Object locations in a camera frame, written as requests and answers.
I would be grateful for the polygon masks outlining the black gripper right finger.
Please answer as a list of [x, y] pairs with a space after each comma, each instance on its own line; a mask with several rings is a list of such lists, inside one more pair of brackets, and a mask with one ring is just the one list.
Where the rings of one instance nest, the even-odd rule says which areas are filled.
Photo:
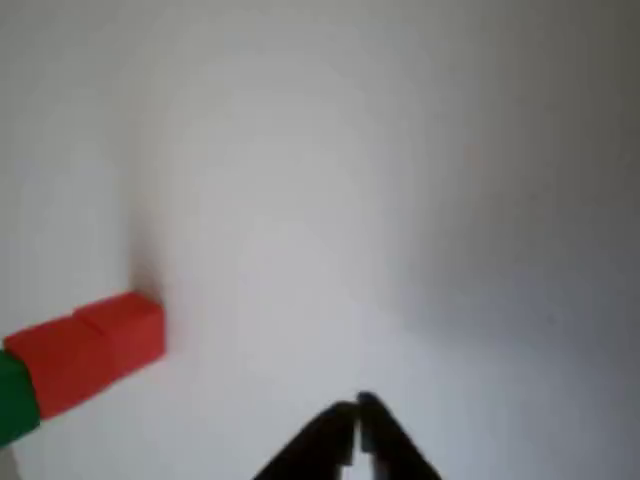
[[357, 405], [361, 448], [371, 457], [374, 479], [442, 480], [376, 394], [359, 392]]

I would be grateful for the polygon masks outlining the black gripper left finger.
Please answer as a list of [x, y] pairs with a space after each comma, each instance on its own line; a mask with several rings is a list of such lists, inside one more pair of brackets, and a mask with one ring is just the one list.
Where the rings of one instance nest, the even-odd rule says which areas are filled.
[[358, 407], [338, 401], [312, 418], [255, 476], [255, 480], [340, 479], [353, 462]]

